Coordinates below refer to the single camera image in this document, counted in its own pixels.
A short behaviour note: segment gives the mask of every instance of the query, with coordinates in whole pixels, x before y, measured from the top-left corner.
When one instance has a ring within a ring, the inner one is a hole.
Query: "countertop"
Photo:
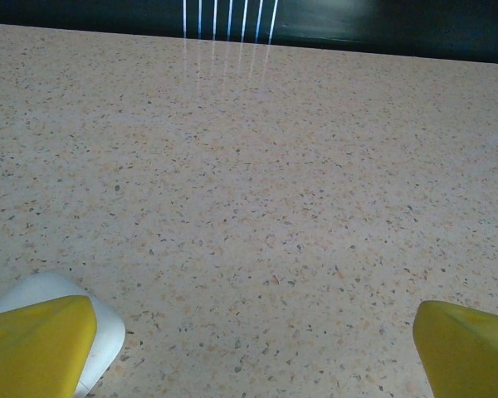
[[[498,314],[498,65],[0,26],[0,294],[122,316],[96,397],[431,397]]]

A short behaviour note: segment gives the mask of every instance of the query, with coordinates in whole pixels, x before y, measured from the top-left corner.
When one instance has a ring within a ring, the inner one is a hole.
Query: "dark wall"
[[[495,0],[247,0],[245,20],[245,0],[0,0],[0,23],[184,36],[184,3],[187,37],[212,39],[216,10],[217,40],[245,21],[243,41],[268,42],[275,15],[273,44],[498,62]]]

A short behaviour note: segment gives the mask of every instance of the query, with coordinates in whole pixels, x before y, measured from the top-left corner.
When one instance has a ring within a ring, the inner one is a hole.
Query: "beige surface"
[[[498,313],[498,66],[0,27],[0,294],[129,334],[96,397],[430,397],[424,299]]]

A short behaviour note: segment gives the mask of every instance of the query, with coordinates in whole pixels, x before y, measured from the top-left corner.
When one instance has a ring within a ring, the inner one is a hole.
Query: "yellow foam piece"
[[[413,338],[436,398],[498,398],[498,315],[425,301]]]
[[[86,296],[0,313],[0,398],[71,398],[95,333]]]

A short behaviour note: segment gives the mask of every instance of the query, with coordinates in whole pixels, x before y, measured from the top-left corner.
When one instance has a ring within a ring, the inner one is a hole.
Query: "white object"
[[[48,272],[24,279],[0,298],[0,313],[60,297],[81,295],[92,302],[97,330],[74,398],[84,398],[124,345],[125,326],[116,311],[70,280]]]

